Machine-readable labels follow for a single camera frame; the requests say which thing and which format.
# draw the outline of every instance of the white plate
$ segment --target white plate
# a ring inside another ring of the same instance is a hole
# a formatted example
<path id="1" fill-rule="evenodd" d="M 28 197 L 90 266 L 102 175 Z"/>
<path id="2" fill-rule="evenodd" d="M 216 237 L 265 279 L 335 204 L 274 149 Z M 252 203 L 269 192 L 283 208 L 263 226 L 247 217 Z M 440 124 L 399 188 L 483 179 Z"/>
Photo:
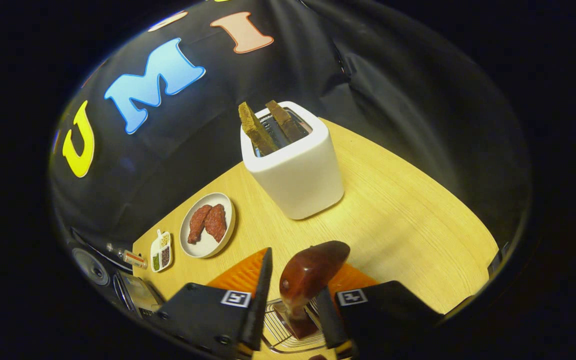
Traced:
<path id="1" fill-rule="evenodd" d="M 214 207 L 217 204 L 223 205 L 224 212 L 226 212 L 226 233 L 223 235 L 221 242 L 217 242 L 215 238 L 206 231 L 206 228 L 201 231 L 201 239 L 195 244 L 188 243 L 188 234 L 190 233 L 190 218 L 193 214 L 204 205 L 210 205 Z M 235 207 L 233 202 L 228 196 L 222 193 L 211 193 L 199 199 L 194 205 L 188 210 L 183 218 L 183 223 L 181 223 L 181 230 L 179 230 L 179 242 L 181 243 L 181 248 L 188 256 L 193 258 L 208 258 L 213 256 L 219 251 L 221 251 L 224 246 L 231 239 L 233 234 L 233 229 L 235 225 Z"/>
<path id="2" fill-rule="evenodd" d="M 168 243 L 162 246 L 162 238 L 168 235 Z M 163 264 L 163 255 L 162 252 L 168 248 L 170 253 L 170 258 L 166 265 Z M 155 269 L 155 262 L 153 261 L 153 256 L 159 257 L 159 269 Z M 162 232 L 161 230 L 157 229 L 157 238 L 155 241 L 150 244 L 150 269 L 153 272 L 160 272 L 169 267 L 172 264 L 172 235 L 166 231 Z"/>

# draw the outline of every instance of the black cloth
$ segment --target black cloth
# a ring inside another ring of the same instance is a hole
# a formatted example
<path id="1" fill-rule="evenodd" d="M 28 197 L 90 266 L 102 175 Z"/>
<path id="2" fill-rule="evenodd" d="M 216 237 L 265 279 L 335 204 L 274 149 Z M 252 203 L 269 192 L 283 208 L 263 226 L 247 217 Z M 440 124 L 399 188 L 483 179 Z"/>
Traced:
<path id="1" fill-rule="evenodd" d="M 503 94 L 468 57 L 393 9 L 364 1 L 202 2 L 112 53 L 74 96 L 50 160 L 54 206 L 66 226 L 103 248 L 128 246 L 180 203 L 242 161 L 237 107 L 293 101 L 383 146 L 434 178 L 473 210 L 500 247 L 530 203 L 530 163 Z M 214 20 L 248 11 L 274 43 L 246 54 Z M 142 75 L 148 55 L 180 37 L 205 75 L 161 105 L 134 134 L 104 99 L 121 75 Z M 94 158 L 83 178 L 61 155 L 87 100 Z"/>

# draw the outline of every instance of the table surface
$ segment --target table surface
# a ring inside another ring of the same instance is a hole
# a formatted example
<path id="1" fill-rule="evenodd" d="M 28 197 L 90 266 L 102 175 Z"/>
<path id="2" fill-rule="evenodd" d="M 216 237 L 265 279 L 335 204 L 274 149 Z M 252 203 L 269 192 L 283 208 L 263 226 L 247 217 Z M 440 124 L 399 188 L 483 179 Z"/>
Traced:
<path id="1" fill-rule="evenodd" d="M 385 148 L 322 119 L 333 141 L 345 194 L 309 218 L 286 217 L 240 162 L 181 203 L 146 231 L 133 253 L 150 254 L 157 229 L 172 235 L 173 264 L 159 273 L 134 268 L 134 275 L 169 300 L 184 284 L 206 284 L 263 248 L 272 248 L 268 300 L 279 298 L 279 276 L 295 253 L 340 240 L 350 246 L 348 264 L 377 282 L 396 280 L 428 306 L 446 313 L 475 294 L 489 279 L 498 251 L 490 232 L 473 212 L 428 175 Z M 235 228 L 226 246 L 207 259 L 186 255 L 179 231 L 188 210 L 206 194 L 229 196 Z M 332 350 L 322 352 L 334 359 Z M 319 350 L 279 355 L 262 344 L 256 359 L 300 359 Z"/>

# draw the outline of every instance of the bottle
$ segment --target bottle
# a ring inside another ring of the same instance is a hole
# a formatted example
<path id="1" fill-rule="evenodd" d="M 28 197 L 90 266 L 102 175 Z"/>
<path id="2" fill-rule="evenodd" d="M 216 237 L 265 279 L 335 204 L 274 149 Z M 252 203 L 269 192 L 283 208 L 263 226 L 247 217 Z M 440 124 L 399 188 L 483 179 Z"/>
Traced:
<path id="1" fill-rule="evenodd" d="M 146 259 L 144 259 L 143 257 L 137 255 L 132 251 L 126 250 L 125 248 L 121 247 L 115 248 L 111 243 L 105 244 L 105 248 L 108 251 L 110 251 L 110 253 L 117 255 L 119 259 L 121 259 L 123 262 L 126 262 L 132 265 L 133 267 L 141 269 L 148 268 L 148 262 L 146 261 Z"/>

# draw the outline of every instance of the letter m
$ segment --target letter m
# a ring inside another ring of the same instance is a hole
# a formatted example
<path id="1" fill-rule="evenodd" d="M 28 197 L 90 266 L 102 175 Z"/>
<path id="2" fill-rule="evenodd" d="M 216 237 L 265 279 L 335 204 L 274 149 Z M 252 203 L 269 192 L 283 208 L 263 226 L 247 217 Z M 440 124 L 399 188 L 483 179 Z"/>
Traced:
<path id="1" fill-rule="evenodd" d="M 179 50 L 180 38 L 174 38 L 155 48 L 146 62 L 143 76 L 124 74 L 106 90 L 104 99 L 112 99 L 126 122 L 125 131 L 133 134 L 148 118 L 148 110 L 137 109 L 134 101 L 158 107 L 162 104 L 160 77 L 166 83 L 166 95 L 175 95 L 196 82 L 206 69 L 194 66 Z"/>

